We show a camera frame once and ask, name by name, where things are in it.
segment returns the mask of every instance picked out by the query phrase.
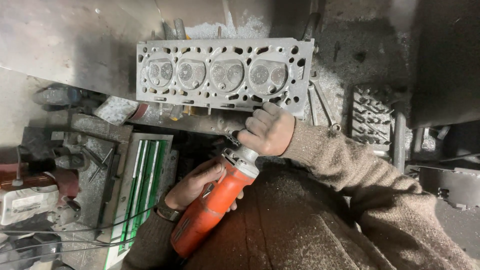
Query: combination wrench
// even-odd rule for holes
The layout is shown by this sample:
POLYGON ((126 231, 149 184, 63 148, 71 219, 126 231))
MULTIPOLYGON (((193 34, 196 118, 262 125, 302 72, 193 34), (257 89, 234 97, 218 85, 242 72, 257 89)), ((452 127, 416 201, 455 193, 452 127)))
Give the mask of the combination wrench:
POLYGON ((335 118, 333 117, 332 110, 330 109, 330 106, 328 105, 328 101, 325 97, 324 92, 322 91, 322 88, 318 84, 319 76, 317 75, 317 72, 314 72, 312 76, 310 76, 309 80, 309 85, 308 85, 308 94, 310 96, 310 105, 312 107, 312 117, 313 117, 313 125, 318 125, 318 120, 317 120, 317 109, 315 105, 315 98, 314 98, 314 92, 315 91, 320 98, 320 103, 322 104, 325 115, 327 116, 327 120, 329 121, 330 127, 332 130, 340 131, 342 130, 342 127, 336 122, 335 118))

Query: hand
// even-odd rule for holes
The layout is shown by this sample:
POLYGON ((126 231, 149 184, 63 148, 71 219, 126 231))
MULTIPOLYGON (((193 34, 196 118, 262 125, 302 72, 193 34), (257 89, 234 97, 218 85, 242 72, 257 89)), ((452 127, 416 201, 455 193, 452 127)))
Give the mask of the hand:
MULTIPOLYGON (((217 158, 200 164, 165 196, 166 205, 175 210, 185 210, 200 195, 205 184, 218 180, 224 172, 225 167, 218 163, 217 158)), ((243 192, 240 192, 237 198, 243 198, 243 192)), ((235 201, 228 211, 230 209, 237 209, 235 201)))
POLYGON ((280 156, 292 139, 295 118, 287 110, 265 102, 247 118, 245 126, 247 129, 237 135, 240 143, 261 156, 280 156))

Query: sticker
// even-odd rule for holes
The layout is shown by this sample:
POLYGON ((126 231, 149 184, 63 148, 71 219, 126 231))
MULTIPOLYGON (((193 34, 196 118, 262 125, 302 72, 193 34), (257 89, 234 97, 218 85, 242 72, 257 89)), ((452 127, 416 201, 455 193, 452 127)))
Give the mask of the sticker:
POLYGON ((35 209, 39 209, 42 206, 43 194, 16 199, 12 201, 12 212, 22 213, 35 209))

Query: black cable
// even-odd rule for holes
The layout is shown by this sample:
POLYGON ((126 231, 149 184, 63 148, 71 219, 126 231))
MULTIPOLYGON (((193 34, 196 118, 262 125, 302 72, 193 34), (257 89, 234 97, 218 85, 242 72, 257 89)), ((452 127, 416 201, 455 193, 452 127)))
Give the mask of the black cable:
POLYGON ((10 249, 7 251, 0 252, 0 255, 9 253, 15 250, 20 250, 20 249, 26 249, 26 248, 31 248, 31 247, 36 247, 36 246, 43 246, 43 245, 57 245, 57 244, 64 244, 64 243, 80 243, 80 244, 88 244, 88 245, 102 245, 102 246, 116 246, 116 245, 123 245, 127 244, 133 241, 133 238, 130 238, 128 240, 124 240, 121 242, 115 242, 115 243, 94 243, 94 242, 88 242, 88 241, 59 241, 59 242, 52 242, 52 243, 43 243, 43 244, 37 244, 37 245, 29 245, 29 246, 24 246, 24 247, 19 247, 15 249, 10 249))
POLYGON ((101 249, 101 248, 107 248, 107 247, 114 247, 114 246, 118 246, 118 245, 122 245, 122 244, 115 243, 115 245, 111 245, 111 246, 98 246, 98 247, 91 247, 91 248, 85 248, 85 249, 68 250, 68 251, 60 251, 60 252, 55 252, 55 253, 42 254, 42 255, 39 255, 39 256, 35 256, 35 257, 29 257, 29 258, 23 258, 23 259, 18 259, 18 260, 6 261, 6 262, 3 262, 3 263, 0 263, 0 265, 4 265, 4 264, 7 264, 7 263, 24 261, 24 260, 31 260, 31 259, 35 259, 35 258, 41 258, 41 257, 44 257, 44 256, 51 256, 51 255, 55 255, 55 254, 64 254, 64 253, 71 253, 71 252, 77 252, 77 251, 86 251, 86 250, 92 250, 92 249, 101 249))
POLYGON ((109 225, 109 226, 106 226, 106 227, 103 227, 103 228, 93 228, 93 229, 83 229, 83 230, 74 230, 74 231, 58 231, 58 232, 52 232, 52 231, 16 231, 16 230, 0 230, 0 233, 48 233, 48 234, 57 234, 57 233, 83 233, 83 232, 91 232, 91 231, 101 231, 101 230, 104 230, 104 229, 109 229, 109 228, 113 228, 117 225, 120 225, 122 223, 125 223, 133 218, 136 218, 138 216, 140 216, 141 214, 151 210, 153 207, 147 209, 147 210, 144 210, 134 216, 131 216, 129 218, 127 218, 126 220, 124 221, 121 221, 121 222, 118 222, 118 223, 115 223, 115 224, 112 224, 112 225, 109 225))

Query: knit sweater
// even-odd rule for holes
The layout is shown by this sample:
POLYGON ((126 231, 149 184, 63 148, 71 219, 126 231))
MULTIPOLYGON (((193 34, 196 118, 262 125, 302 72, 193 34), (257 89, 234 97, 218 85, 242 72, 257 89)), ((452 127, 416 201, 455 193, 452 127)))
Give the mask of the knit sweater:
MULTIPOLYGON (((261 172, 184 269, 474 269, 443 232, 436 198, 368 146, 296 121, 282 157, 311 174, 261 172)), ((174 268, 174 226, 151 214, 122 269, 174 268)))

